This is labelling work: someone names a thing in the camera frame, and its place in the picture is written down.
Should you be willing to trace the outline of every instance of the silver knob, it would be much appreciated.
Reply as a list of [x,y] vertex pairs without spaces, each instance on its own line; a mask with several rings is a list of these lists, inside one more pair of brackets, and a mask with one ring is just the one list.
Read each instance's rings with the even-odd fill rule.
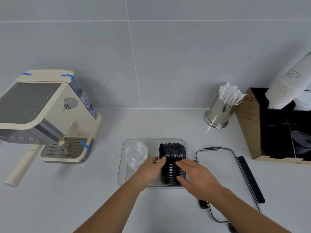
[[72,109],[78,106],[78,102],[75,98],[67,97],[64,101],[64,105],[67,107],[67,109]]

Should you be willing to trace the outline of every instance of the stainless steel cup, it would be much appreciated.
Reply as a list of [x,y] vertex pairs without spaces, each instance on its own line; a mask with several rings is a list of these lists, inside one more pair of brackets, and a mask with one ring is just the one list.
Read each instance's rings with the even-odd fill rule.
[[217,95],[211,108],[204,113],[205,122],[213,128],[224,128],[228,125],[228,119],[233,114],[237,105],[224,103]]

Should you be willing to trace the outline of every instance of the person's left arm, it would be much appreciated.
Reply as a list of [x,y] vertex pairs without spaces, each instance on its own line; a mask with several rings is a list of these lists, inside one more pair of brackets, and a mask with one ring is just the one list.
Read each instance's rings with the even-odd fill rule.
[[163,157],[147,159],[88,220],[74,233],[121,233],[141,191],[160,174],[166,162]]

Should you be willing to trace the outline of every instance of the wall tile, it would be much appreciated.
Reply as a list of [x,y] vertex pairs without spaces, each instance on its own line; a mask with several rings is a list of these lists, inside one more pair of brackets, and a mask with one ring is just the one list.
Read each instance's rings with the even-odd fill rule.
[[142,107],[207,108],[225,82],[266,87],[310,51],[310,24],[130,22]]
[[0,20],[127,20],[125,0],[0,0]]
[[311,0],[126,0],[130,20],[311,18]]
[[0,23],[0,93],[31,69],[68,69],[95,107],[140,107],[127,22]]

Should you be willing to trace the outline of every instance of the person's right arm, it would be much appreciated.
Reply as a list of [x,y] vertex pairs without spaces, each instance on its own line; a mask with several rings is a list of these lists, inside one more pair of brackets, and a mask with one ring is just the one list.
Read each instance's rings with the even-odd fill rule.
[[176,162],[176,165],[190,177],[189,182],[177,176],[186,190],[196,198],[206,200],[215,206],[239,233],[290,233],[220,185],[204,166],[189,159]]

